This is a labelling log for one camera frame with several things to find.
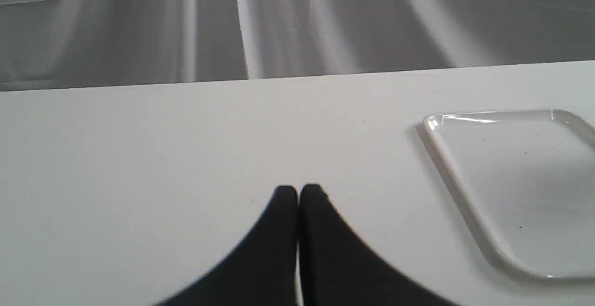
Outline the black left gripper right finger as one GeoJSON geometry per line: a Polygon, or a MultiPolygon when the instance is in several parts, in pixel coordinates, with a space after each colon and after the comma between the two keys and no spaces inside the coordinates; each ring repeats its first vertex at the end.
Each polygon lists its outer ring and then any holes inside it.
{"type": "Polygon", "coordinates": [[[451,305],[376,255],[317,184],[300,192],[299,268],[306,306],[451,305]]]}

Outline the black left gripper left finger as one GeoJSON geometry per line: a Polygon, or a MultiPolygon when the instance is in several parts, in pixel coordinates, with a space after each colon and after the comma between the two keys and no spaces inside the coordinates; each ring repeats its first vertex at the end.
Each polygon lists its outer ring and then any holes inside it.
{"type": "Polygon", "coordinates": [[[241,242],[163,306],[295,306],[299,198],[278,186],[241,242]]]}

